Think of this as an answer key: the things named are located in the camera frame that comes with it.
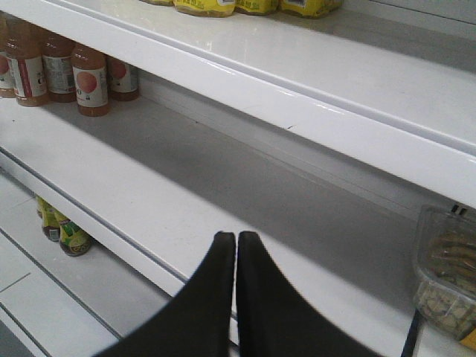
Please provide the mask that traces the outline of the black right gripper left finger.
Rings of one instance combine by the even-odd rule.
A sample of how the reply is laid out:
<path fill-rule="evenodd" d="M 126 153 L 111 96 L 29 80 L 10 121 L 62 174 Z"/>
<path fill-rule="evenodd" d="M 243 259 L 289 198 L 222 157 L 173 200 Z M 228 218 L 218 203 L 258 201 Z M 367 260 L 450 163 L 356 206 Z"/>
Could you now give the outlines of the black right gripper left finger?
<path fill-rule="evenodd" d="M 218 232 L 178 294 L 101 356 L 228 356 L 236 240 Z"/>

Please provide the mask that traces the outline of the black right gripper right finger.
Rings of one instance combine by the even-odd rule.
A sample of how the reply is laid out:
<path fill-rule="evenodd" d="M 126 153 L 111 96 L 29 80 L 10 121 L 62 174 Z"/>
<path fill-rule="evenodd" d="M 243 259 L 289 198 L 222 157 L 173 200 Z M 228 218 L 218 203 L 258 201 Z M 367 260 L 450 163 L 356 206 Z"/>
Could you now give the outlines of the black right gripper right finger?
<path fill-rule="evenodd" d="M 241 356 L 377 356 L 316 311 L 252 231 L 239 234 L 237 323 Z"/>

